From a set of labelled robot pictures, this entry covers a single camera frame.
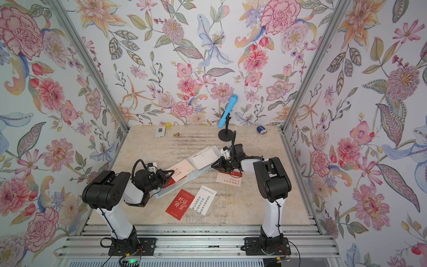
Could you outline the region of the red card gold characters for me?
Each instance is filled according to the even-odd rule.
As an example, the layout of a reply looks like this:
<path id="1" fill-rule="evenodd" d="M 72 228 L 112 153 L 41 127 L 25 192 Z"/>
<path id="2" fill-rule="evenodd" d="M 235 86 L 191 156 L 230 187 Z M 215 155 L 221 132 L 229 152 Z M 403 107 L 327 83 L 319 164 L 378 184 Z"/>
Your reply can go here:
<path id="1" fill-rule="evenodd" d="M 173 184 L 175 184 L 176 183 L 176 181 L 173 179 L 173 178 L 171 178 L 167 183 L 166 183 L 166 185 L 163 187 L 164 189 L 165 188 L 168 188 L 169 186 L 171 186 L 171 185 L 173 185 Z"/>

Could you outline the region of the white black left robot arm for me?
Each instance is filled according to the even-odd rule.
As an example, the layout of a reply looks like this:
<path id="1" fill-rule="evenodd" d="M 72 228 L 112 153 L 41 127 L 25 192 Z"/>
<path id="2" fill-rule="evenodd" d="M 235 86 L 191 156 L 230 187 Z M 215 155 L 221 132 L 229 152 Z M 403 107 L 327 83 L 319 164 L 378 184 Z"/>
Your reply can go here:
<path id="1" fill-rule="evenodd" d="M 131 172 L 102 171 L 85 187 L 82 201 L 105 220 L 113 252 L 128 254 L 141 247 L 136 228 L 126 218 L 121 203 L 144 208 L 174 174 L 174 170 L 162 170 L 138 159 Z"/>

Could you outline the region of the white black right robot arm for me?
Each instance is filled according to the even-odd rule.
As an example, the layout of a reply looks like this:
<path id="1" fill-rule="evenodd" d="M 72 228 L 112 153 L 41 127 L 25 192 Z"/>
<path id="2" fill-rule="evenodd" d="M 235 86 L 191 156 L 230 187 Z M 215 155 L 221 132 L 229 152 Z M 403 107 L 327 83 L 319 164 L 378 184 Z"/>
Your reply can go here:
<path id="1" fill-rule="evenodd" d="M 242 144 L 236 144 L 236 131 L 222 129 L 219 139 L 231 141 L 226 149 L 229 156 L 221 156 L 211 167 L 220 174 L 241 178 L 243 172 L 255 174 L 260 195 L 265 200 L 264 222 L 257 238 L 245 238 L 241 250 L 247 256 L 290 256 L 288 239 L 282 230 L 282 214 L 286 198 L 292 190 L 291 181 L 279 158 L 265 160 L 262 156 L 247 156 Z"/>

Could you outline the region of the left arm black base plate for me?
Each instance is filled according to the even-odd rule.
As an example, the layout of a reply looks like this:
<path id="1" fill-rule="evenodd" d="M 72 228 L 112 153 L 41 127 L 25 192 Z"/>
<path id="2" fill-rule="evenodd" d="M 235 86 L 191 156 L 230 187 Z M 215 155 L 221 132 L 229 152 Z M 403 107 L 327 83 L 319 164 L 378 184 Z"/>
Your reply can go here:
<path id="1" fill-rule="evenodd" d="M 137 238 L 136 240 L 115 240 L 109 247 L 109 256 L 123 256 L 125 254 L 153 256 L 156 247 L 156 238 Z"/>

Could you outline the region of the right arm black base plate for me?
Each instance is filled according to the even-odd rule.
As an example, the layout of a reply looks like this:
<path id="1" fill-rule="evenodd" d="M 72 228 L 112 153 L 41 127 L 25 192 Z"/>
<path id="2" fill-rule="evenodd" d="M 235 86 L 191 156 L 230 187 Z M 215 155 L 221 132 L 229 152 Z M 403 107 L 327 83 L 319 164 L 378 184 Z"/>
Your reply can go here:
<path id="1" fill-rule="evenodd" d="M 240 247 L 247 256 L 290 256 L 291 249 L 287 238 L 275 237 L 271 239 L 245 238 Z"/>

